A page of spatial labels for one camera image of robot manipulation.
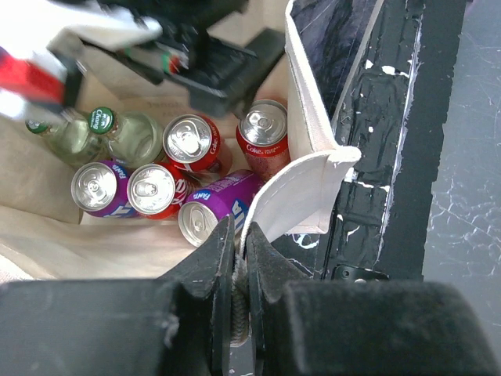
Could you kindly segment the cream canvas tote bag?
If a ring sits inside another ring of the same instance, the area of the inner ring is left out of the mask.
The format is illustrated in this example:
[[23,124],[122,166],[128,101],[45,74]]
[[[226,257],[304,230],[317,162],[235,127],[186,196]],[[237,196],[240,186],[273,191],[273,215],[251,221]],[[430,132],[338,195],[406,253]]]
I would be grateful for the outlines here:
[[[293,18],[292,1],[265,1],[257,27],[285,34],[284,54],[258,94],[287,96],[292,161],[258,193],[250,217],[269,240],[325,233],[342,181],[361,158],[334,138]],[[1,116],[1,280],[153,278],[191,255],[172,222],[81,222],[70,168],[29,140],[24,121]]]

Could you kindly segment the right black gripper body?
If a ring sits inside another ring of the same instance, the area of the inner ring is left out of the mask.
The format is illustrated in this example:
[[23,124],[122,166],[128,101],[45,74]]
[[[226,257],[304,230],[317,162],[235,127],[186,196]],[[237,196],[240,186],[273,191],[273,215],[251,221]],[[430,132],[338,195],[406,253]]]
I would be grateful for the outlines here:
[[171,81],[189,92],[189,105],[212,117],[248,112],[259,87],[284,54],[285,34],[264,28],[240,47],[208,34],[228,16],[242,13],[245,1],[101,1],[121,6],[135,21],[151,17],[162,32],[150,42],[101,50],[154,85]]

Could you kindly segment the clear glass bottle green cap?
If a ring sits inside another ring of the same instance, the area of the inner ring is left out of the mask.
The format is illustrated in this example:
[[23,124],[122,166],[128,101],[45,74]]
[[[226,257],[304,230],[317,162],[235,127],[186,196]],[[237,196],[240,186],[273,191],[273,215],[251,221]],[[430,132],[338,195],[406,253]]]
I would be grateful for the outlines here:
[[34,120],[25,121],[25,125],[31,133],[42,137],[49,149],[72,168],[79,169],[91,162],[110,159],[105,141],[89,130],[86,113],[77,113],[71,121],[59,125]]

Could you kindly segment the red cola can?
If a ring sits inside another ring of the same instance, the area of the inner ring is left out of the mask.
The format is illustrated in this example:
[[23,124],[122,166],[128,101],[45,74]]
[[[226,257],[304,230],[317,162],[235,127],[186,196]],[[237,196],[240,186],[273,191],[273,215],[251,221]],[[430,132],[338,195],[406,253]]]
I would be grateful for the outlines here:
[[187,197],[200,183],[172,164],[145,164],[128,180],[127,195],[131,206],[148,219],[166,219],[176,215]]
[[232,152],[215,123],[203,115],[184,114],[164,130],[164,151],[177,168],[194,176],[224,177],[232,167]]
[[236,141],[251,170],[269,181],[291,161],[287,109],[271,99],[254,101],[236,127]]

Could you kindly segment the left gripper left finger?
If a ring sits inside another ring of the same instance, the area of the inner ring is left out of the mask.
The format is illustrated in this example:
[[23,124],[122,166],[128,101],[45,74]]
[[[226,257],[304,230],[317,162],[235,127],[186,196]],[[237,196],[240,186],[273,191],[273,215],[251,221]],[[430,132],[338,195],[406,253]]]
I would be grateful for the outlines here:
[[234,219],[157,279],[1,288],[4,375],[225,375]]

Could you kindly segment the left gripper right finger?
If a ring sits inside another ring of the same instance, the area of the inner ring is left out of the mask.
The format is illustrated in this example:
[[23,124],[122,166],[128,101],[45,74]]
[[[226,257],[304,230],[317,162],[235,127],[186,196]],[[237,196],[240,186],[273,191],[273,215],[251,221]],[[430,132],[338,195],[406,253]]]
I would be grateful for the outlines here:
[[494,375],[496,358],[454,288],[414,281],[308,278],[247,231],[257,375]]

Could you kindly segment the red cola can front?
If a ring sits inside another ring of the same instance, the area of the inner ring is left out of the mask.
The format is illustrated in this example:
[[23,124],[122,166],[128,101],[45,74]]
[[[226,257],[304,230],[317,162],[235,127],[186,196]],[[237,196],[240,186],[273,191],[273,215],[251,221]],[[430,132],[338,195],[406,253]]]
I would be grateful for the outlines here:
[[269,181],[291,161],[287,109],[271,99],[254,101],[236,127],[236,141],[251,170]]

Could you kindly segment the purple Fanta can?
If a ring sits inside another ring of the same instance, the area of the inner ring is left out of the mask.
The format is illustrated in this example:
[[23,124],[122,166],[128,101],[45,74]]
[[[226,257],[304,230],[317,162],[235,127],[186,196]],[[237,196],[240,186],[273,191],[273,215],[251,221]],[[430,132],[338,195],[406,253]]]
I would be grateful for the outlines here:
[[114,161],[95,161],[80,167],[71,181],[75,204],[99,218],[135,218],[139,213],[128,200],[130,171]]
[[240,169],[191,193],[178,214],[183,236],[199,247],[227,215],[234,216],[235,231],[240,232],[251,203],[263,185],[257,174]]

